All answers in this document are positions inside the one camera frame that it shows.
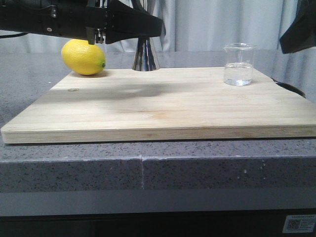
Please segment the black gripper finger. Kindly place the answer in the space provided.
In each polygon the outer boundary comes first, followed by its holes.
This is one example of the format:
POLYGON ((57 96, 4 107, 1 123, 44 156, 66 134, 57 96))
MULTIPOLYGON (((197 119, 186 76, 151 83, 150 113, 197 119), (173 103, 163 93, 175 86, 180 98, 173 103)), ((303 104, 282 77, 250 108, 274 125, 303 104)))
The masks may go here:
POLYGON ((145 9, 145 3, 143 0, 132 0, 133 9, 139 10, 145 14, 148 14, 148 11, 145 9))
POLYGON ((121 40, 159 37, 163 20, 133 9, 119 0, 107 3, 107 26, 105 43, 112 44, 121 40))

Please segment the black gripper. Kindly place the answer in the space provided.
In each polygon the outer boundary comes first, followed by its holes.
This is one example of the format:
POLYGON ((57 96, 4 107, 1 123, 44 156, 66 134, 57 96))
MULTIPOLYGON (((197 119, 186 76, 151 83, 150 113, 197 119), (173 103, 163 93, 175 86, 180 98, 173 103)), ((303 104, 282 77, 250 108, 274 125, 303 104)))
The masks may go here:
POLYGON ((87 40, 105 33, 103 0, 2 0, 0 29, 19 33, 87 40))
POLYGON ((281 36, 283 54, 295 53, 316 46, 316 1, 299 0, 296 17, 281 36))

